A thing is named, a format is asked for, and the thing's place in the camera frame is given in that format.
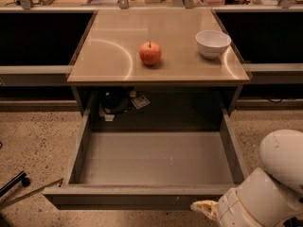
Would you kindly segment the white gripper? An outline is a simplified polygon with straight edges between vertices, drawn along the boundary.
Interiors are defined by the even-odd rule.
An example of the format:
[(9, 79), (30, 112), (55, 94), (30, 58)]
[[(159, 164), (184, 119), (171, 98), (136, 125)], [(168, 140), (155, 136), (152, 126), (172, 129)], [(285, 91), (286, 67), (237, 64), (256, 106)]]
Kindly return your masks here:
[(236, 188), (230, 188), (219, 201), (195, 201), (190, 209), (218, 222), (221, 227), (262, 227), (241, 202)]

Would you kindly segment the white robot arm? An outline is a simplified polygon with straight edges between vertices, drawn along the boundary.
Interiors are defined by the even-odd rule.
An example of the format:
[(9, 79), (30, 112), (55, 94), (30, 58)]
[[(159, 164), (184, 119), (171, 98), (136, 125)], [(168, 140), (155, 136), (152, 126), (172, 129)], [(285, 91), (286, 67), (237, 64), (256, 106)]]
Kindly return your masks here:
[(261, 166), (218, 201), (190, 209), (220, 227), (282, 227), (303, 214), (303, 132), (272, 131), (259, 145)]

